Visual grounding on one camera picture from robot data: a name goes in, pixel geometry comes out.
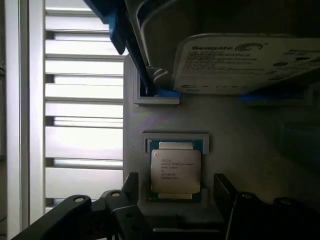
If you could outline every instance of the intel xeon processor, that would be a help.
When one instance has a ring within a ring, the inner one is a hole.
[[[149,201],[201,201],[202,140],[150,140]]]
[[[154,149],[150,173],[154,193],[198,193],[201,189],[201,153],[194,149]]]

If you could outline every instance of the screw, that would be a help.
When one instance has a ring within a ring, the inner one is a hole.
[[[281,203],[282,204],[286,204],[286,205],[290,205],[291,204],[291,201],[289,199],[282,199],[281,200]]]
[[[80,203],[80,202],[82,202],[83,200],[85,200],[85,198],[84,198],[83,196],[80,196],[80,197],[77,197],[74,201],[75,201],[76,203]]]
[[[115,192],[111,193],[111,196],[112,197],[119,197],[120,196],[120,192],[115,191]]]
[[[245,199],[250,199],[252,195],[250,193],[243,193],[242,197],[244,197]]]

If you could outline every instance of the hard drive label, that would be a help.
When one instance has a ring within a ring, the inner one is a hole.
[[[180,43],[173,89],[245,94],[320,68],[320,38],[203,34]]]

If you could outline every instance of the white metal frame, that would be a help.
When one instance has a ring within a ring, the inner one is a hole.
[[[5,0],[7,238],[45,212],[45,1]]]
[[[8,239],[29,225],[28,7],[5,0]]]
[[[29,0],[30,224],[39,219],[46,208],[45,4],[44,0]]]

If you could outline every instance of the seagate logo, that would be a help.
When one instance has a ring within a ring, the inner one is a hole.
[[[237,51],[250,51],[252,49],[262,49],[263,45],[261,43],[256,43],[256,42],[251,42],[251,43],[245,43],[245,44],[241,44],[237,47],[235,47],[235,50]]]

